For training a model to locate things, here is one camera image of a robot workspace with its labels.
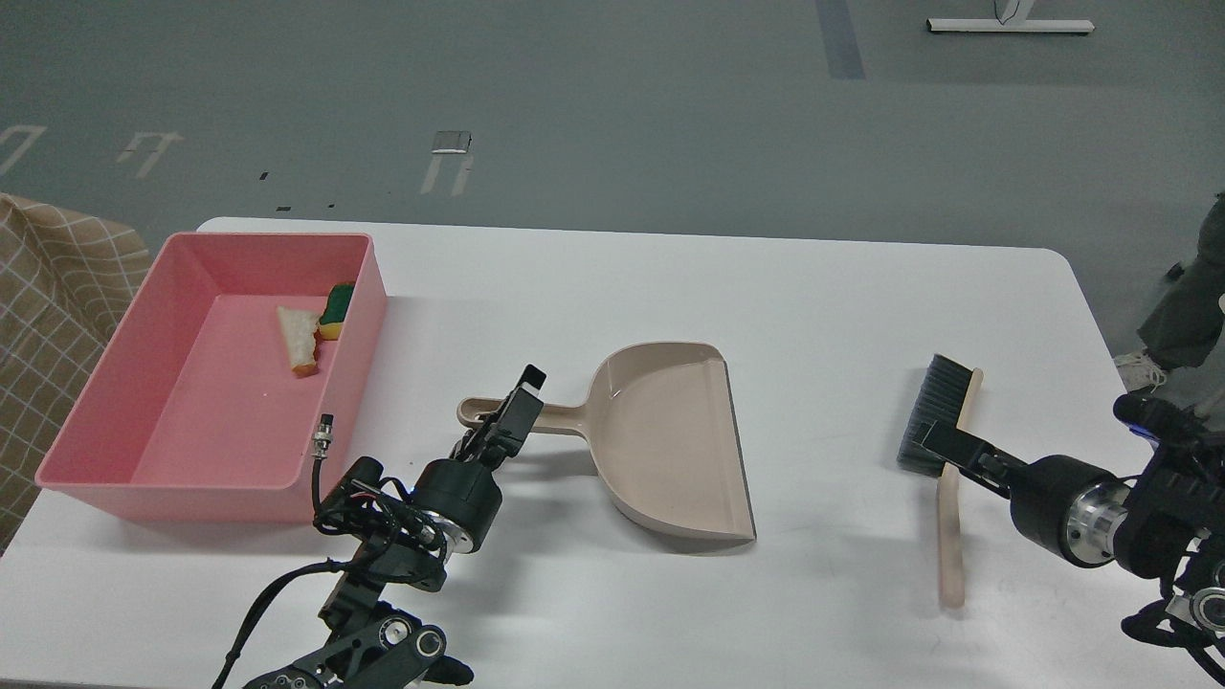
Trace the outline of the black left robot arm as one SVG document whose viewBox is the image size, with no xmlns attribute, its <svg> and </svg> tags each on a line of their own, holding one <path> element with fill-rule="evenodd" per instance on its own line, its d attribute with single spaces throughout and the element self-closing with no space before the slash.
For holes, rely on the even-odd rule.
<svg viewBox="0 0 1225 689">
<path fill-rule="evenodd" d="M 521 452 L 544 408 L 546 373 L 526 367 L 512 391 L 481 411 L 443 459 L 434 459 L 407 488 L 371 456 L 355 459 L 323 492 L 323 459 L 333 418 L 321 417 L 314 436 L 312 523 L 330 536 L 359 542 L 348 560 L 323 560 L 281 575 L 247 609 L 214 680 L 224 687 L 249 638 L 272 602 L 293 581 L 333 574 L 337 584 L 320 609 L 328 628 L 323 645 L 279 671 L 249 680 L 251 688 L 407 688 L 419 683 L 464 687 L 469 666 L 447 653 L 446 633 L 383 598 L 390 585 L 425 592 L 442 588 L 450 557 L 477 552 L 502 506 L 496 471 Z"/>
</svg>

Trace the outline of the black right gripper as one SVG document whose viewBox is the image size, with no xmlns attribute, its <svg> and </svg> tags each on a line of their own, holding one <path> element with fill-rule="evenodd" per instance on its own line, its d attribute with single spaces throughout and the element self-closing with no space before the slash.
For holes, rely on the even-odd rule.
<svg viewBox="0 0 1225 689">
<path fill-rule="evenodd" d="M 922 425 L 922 449 L 1009 500 L 1016 531 L 1072 566 L 1106 566 L 1125 522 L 1129 487 L 1080 459 L 1046 456 L 1028 465 L 982 436 L 944 422 Z"/>
</svg>

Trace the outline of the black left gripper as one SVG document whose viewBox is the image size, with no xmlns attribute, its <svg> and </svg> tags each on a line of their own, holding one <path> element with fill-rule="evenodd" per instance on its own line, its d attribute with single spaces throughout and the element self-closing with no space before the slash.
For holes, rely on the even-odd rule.
<svg viewBox="0 0 1225 689">
<path fill-rule="evenodd" d="M 492 411 L 477 414 L 456 443 L 450 459 L 434 459 L 412 488 L 412 505 L 432 514 L 434 522 L 454 539 L 456 550 L 481 549 L 502 505 L 494 471 L 521 452 L 544 409 L 540 394 L 546 371 L 526 365 L 517 387 Z"/>
</svg>

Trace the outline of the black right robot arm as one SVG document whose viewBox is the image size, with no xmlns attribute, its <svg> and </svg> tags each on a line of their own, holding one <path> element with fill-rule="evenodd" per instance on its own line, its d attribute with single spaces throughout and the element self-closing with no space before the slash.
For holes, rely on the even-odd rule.
<svg viewBox="0 0 1225 689">
<path fill-rule="evenodd" d="M 1114 416 L 1152 444 L 1139 474 L 1063 455 L 1016 459 L 949 421 L 907 423 L 902 447 L 1008 501 L 1016 532 L 1072 566 L 1115 563 L 1158 584 L 1125 635 L 1185 650 L 1223 680 L 1223 435 L 1167 400 L 1125 394 Z"/>
</svg>

